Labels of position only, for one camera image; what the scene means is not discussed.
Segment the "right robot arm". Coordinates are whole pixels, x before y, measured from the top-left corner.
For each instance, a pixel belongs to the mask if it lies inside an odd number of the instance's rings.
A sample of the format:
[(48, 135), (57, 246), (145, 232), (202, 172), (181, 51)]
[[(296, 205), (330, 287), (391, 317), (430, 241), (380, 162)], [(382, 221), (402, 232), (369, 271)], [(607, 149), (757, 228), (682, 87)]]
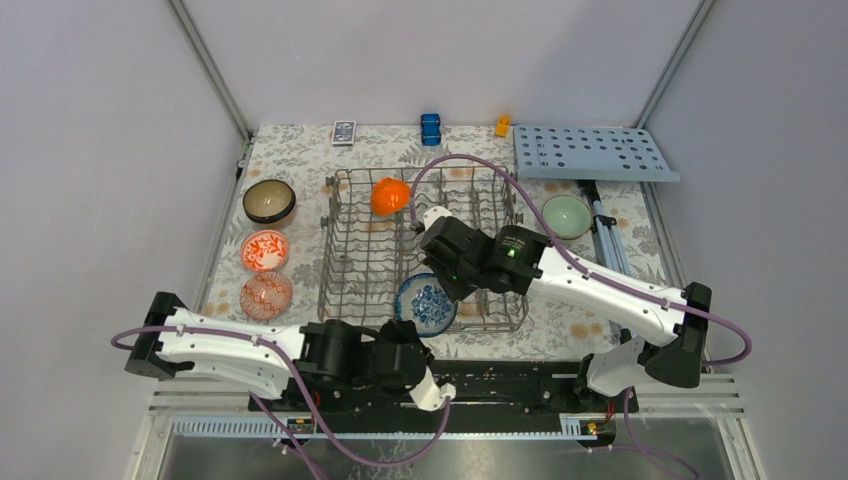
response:
[(573, 396), (583, 410), (597, 412), (641, 384), (699, 385), (707, 322), (673, 306), (678, 300), (707, 304), (708, 288), (659, 287), (585, 259), (566, 259), (548, 237), (518, 225), (490, 237), (443, 207), (427, 210), (422, 218), (424, 263), (452, 301), (479, 290), (558, 300), (632, 333), (622, 345), (582, 361)]

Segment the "grey wire dish rack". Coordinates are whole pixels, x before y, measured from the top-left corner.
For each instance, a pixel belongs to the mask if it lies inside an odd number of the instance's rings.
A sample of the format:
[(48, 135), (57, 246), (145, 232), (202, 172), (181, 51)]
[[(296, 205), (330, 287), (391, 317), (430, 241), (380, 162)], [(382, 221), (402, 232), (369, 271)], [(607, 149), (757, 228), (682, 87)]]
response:
[[(393, 178), (412, 185), (418, 173), (416, 167), (356, 168), (341, 169), (327, 177), (331, 196), (329, 213), (321, 220), (326, 240), (318, 300), (320, 319), (380, 326), (393, 316), (395, 295), (403, 282), (426, 271), (421, 237), (415, 232), (409, 211), (378, 216), (370, 205), (378, 181)], [(516, 210), (511, 185), (482, 166), (428, 171), (410, 204), (418, 214), (431, 207), (445, 207), (489, 236), (523, 218)]]

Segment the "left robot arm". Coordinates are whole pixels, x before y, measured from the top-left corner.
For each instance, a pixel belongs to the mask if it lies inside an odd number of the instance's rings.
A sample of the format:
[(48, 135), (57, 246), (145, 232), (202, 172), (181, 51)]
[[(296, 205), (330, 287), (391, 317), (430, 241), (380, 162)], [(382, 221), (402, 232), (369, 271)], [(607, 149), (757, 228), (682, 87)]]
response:
[(213, 378), (288, 411), (410, 403), (433, 412), (456, 396), (434, 376), (433, 356), (410, 322), (378, 330), (331, 319), (288, 327), (237, 325), (189, 310), (159, 292), (143, 325), (116, 335), (128, 353), (125, 371), (158, 380), (178, 375)]

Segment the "brown glazed bowl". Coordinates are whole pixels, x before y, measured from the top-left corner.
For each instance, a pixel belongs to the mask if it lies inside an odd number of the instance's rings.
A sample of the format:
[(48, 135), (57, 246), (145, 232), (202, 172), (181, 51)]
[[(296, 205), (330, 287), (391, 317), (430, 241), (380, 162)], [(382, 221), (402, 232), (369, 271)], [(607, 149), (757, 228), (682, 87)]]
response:
[(252, 185), (242, 197), (242, 207), (249, 220), (262, 225), (278, 223), (296, 206), (296, 193), (284, 181), (268, 179)]

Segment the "blue zigzag patterned bowl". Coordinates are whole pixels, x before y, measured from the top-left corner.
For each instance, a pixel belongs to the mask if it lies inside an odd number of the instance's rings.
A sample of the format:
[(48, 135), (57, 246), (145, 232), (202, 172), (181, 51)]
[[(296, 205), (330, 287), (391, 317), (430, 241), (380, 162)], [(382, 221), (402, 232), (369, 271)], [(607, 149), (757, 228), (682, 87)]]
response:
[(293, 286), (288, 277), (280, 272), (267, 271), (254, 275), (244, 284), (239, 302), (248, 318), (268, 322), (290, 308), (292, 297)]

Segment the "pale green bowl back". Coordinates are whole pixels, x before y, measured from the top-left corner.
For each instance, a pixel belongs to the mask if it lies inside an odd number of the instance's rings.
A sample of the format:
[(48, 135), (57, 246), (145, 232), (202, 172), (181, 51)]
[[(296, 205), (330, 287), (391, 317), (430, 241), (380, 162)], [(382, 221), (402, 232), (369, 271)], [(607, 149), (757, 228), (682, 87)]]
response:
[(581, 199), (559, 195), (548, 199), (542, 209), (544, 221), (563, 240), (574, 240), (588, 232), (592, 213)]

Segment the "blue floral white bowl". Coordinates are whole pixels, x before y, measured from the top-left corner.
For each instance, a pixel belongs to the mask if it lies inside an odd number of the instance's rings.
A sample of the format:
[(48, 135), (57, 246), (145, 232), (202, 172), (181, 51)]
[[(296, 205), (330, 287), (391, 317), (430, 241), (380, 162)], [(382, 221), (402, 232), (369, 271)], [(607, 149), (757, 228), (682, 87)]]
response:
[(408, 277), (395, 295), (395, 318), (411, 321), (421, 338), (432, 338), (446, 332), (456, 319), (457, 312), (457, 303), (448, 297), (433, 273)]

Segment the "orange bowl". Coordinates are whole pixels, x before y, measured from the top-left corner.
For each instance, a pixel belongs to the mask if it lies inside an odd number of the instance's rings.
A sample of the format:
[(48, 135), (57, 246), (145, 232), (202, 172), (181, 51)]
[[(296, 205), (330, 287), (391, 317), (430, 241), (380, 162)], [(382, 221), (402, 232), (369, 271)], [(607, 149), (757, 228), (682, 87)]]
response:
[(411, 187), (404, 181), (386, 177), (375, 183), (370, 196), (375, 215), (388, 216), (403, 210), (411, 198)]

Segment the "red and white bowl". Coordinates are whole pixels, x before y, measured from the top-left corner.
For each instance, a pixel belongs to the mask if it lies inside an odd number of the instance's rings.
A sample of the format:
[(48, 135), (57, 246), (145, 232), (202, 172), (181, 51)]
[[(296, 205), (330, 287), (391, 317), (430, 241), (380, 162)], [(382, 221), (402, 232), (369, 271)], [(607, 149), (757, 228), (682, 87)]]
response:
[(249, 271), (262, 273), (284, 266), (290, 245), (286, 236), (276, 230), (262, 230), (250, 235), (240, 249), (241, 264)]

